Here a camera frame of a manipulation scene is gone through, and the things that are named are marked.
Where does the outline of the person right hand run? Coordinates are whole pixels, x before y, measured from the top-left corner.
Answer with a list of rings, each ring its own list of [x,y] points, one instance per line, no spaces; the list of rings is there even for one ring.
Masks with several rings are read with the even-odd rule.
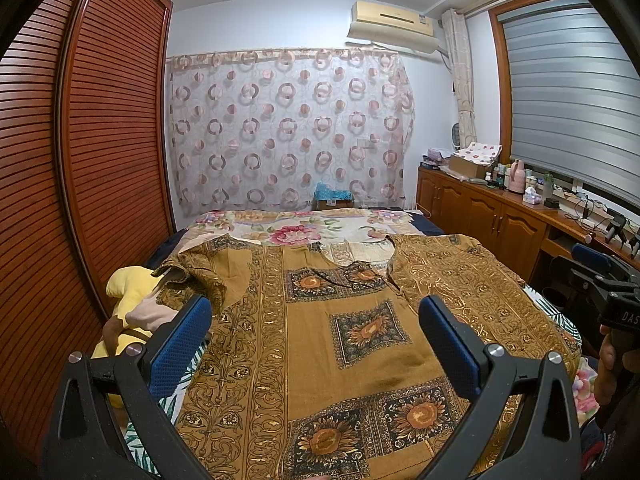
[[[601,325],[600,333],[604,336],[599,353],[598,376],[594,382],[593,392],[600,406],[608,405],[616,390],[614,366],[616,353],[611,341],[611,329]]]

